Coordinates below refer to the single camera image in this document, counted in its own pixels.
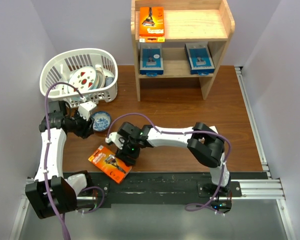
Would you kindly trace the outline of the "blue razor box grey back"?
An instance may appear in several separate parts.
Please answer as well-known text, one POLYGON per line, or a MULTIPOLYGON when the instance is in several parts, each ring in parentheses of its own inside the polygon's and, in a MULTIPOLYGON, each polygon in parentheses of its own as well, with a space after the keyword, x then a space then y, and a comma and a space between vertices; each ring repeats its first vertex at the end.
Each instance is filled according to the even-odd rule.
POLYGON ((215 65, 207 42, 185 43, 184 50, 191 75, 207 76, 214 73, 215 65))

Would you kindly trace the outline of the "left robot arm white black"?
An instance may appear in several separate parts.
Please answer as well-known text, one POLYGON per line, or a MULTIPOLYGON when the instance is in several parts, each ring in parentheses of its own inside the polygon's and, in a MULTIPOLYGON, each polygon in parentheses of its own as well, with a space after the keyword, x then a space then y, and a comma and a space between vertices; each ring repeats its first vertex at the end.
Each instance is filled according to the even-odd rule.
POLYGON ((97 105, 92 101, 81 103, 74 115, 69 115, 64 100, 48 102, 47 115, 39 125, 42 150, 34 181, 25 186, 27 196, 40 219, 65 214, 78 209, 77 197, 89 196, 94 190, 86 170, 68 178, 63 174, 63 154, 67 134, 86 139, 94 133, 92 112, 97 105))

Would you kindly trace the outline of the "blue patterned small bowl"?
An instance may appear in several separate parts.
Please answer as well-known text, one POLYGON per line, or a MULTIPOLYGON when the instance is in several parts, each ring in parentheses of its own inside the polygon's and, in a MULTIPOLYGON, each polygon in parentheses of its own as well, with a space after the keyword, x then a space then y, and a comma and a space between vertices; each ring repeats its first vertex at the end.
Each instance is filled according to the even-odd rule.
POLYGON ((91 116, 93 120, 92 129, 95 132, 103 132, 107 130, 111 124, 111 116, 106 111, 97 111, 91 116))

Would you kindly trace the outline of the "white slim razor box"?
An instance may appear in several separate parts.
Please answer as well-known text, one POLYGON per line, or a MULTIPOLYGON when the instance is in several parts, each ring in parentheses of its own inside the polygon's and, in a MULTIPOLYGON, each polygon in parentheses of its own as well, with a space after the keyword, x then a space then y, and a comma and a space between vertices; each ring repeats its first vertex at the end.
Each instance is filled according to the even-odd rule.
MULTIPOLYGON (((218 133, 218 130, 215 126, 207 126, 205 125, 203 128, 203 131, 205 132, 210 132, 210 133, 218 133)), ((204 142, 208 143, 208 142, 214 142, 217 139, 216 135, 213 134, 208 134, 208 133, 204 133, 203 134, 203 138, 204 138, 204 142)))

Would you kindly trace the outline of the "orange razor package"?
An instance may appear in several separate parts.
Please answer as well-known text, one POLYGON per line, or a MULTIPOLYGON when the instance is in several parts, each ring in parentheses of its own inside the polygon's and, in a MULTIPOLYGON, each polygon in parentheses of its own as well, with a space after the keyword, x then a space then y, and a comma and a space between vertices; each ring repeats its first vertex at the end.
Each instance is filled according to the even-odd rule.
POLYGON ((165 42, 165 17, 162 6, 140 8, 138 35, 140 43, 165 42))
POLYGON ((107 147, 100 145, 88 158, 95 167, 104 172, 117 184, 120 184, 132 170, 107 147))

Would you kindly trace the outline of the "wooden two-tier shelf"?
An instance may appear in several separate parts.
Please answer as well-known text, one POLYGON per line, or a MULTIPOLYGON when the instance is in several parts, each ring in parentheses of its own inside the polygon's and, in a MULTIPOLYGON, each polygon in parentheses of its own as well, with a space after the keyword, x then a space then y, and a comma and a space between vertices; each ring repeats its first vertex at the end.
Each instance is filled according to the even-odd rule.
POLYGON ((235 20, 226 0, 133 0, 130 29, 137 99, 141 98, 139 29, 141 7, 163 7, 165 42, 161 78, 192 78, 186 58, 186 43, 206 42, 215 67, 213 73, 196 75, 202 97, 207 99, 235 32, 235 20))

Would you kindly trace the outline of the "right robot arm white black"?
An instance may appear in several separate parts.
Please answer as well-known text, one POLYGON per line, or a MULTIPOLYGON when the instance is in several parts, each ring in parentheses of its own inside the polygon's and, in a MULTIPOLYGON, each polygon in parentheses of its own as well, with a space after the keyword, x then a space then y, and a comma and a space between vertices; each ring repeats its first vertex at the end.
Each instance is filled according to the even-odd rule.
POLYGON ((117 131, 108 134, 107 143, 117 147, 115 156, 126 165, 133 166, 141 149, 156 147, 176 147, 188 149, 194 158, 209 168, 211 190, 220 197, 231 190, 231 177, 227 169, 225 144, 231 150, 230 141, 213 127, 197 122, 186 128, 164 128, 153 124, 139 128, 124 122, 117 131))

